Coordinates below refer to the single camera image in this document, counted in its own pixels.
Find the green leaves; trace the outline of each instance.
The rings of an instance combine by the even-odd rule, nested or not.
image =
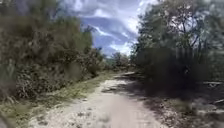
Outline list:
[[[14,69],[0,74],[0,91],[7,90],[4,96],[35,98],[87,74],[97,75],[103,58],[100,49],[92,48],[90,28],[81,29],[76,17],[62,16],[64,10],[56,0],[24,4],[26,10],[14,0],[0,7],[0,67],[6,70],[4,66],[11,64]],[[13,82],[2,82],[5,77]]]

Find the blue sky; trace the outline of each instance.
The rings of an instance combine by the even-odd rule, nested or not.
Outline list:
[[[156,0],[65,0],[84,24],[94,28],[94,46],[106,55],[130,55],[138,36],[138,15]]]

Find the dry grass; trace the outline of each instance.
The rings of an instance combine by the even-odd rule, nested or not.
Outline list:
[[[83,98],[86,94],[93,92],[100,82],[110,79],[114,75],[114,72],[103,72],[94,79],[76,83],[74,86],[65,87],[52,93],[43,94],[35,100],[23,100],[13,104],[2,102],[0,103],[0,111],[14,126],[26,128],[32,116],[41,114],[55,105]]]

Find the tree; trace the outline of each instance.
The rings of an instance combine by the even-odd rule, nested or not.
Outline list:
[[[129,57],[125,54],[121,54],[120,52],[114,53],[112,60],[114,61],[113,66],[116,69],[122,70],[129,66]]]
[[[134,63],[151,81],[183,90],[208,79],[210,53],[223,49],[222,34],[216,31],[223,16],[215,7],[216,2],[203,0],[162,0],[152,6],[141,16]]]
[[[5,0],[0,13],[1,97],[35,98],[100,70],[91,29],[58,1]]]

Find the sandy trail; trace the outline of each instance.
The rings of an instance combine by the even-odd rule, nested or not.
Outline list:
[[[129,97],[126,92],[113,91],[131,82],[107,80],[88,98],[47,112],[42,117],[45,123],[34,117],[29,125],[32,128],[167,128],[142,101]]]

